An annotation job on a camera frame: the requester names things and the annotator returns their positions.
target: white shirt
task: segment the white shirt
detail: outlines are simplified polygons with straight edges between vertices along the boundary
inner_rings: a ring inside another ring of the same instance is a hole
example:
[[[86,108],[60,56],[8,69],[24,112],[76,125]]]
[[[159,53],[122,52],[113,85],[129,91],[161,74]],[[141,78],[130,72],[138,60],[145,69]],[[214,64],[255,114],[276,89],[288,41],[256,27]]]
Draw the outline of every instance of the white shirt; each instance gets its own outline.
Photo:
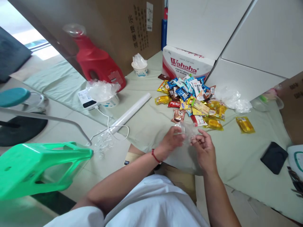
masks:
[[[144,178],[104,219],[97,207],[81,207],[45,227],[208,226],[191,198],[165,176]]]

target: paper cup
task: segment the paper cup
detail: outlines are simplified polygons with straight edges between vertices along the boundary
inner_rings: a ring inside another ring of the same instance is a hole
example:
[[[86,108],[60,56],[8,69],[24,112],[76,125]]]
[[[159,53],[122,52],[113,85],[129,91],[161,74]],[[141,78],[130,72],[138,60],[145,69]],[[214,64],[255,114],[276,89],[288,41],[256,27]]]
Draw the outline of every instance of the paper cup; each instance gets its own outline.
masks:
[[[135,71],[135,74],[138,76],[138,77],[144,77],[144,76],[147,76],[147,64],[144,68],[136,68],[134,66],[134,63],[132,62],[132,67]]]
[[[118,95],[116,94],[115,96],[111,97],[109,100],[106,100],[104,102],[98,102],[100,105],[106,107],[106,108],[113,108],[116,105],[118,105],[120,102]]]

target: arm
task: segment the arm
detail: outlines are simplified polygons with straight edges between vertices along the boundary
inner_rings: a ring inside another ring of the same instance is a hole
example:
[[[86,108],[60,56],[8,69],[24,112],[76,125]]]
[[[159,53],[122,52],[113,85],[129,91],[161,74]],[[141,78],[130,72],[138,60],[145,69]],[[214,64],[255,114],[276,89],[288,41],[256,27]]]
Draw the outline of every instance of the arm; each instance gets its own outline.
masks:
[[[211,136],[199,129],[202,135],[192,139],[196,148],[197,158],[203,170],[206,205],[211,226],[241,226],[230,204],[224,184],[218,174],[215,147]]]
[[[154,150],[158,160],[165,160],[177,146],[182,146],[185,136],[184,134],[176,135],[180,132],[179,127],[170,128],[163,141]],[[139,157],[133,163],[122,167],[99,182],[72,210],[84,206],[96,206],[105,215],[108,214],[157,165],[158,162],[151,153]]]

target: green plastic stool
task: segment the green plastic stool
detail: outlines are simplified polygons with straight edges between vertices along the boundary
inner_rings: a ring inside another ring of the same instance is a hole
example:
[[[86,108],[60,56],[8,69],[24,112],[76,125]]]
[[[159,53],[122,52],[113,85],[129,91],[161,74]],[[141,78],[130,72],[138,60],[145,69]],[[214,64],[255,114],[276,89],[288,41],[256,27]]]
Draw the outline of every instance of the green plastic stool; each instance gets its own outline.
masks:
[[[75,142],[15,145],[0,157],[0,200],[65,190],[76,167],[92,155],[93,150]],[[46,169],[64,163],[71,166],[58,181],[40,182]]]

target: black phone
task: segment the black phone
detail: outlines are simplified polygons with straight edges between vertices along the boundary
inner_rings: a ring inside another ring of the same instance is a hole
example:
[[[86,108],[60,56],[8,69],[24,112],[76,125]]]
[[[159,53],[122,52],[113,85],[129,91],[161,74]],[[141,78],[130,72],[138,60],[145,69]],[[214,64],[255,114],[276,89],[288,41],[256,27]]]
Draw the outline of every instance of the black phone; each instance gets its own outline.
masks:
[[[282,147],[275,142],[271,142],[260,160],[273,174],[278,175],[287,157],[288,153]]]

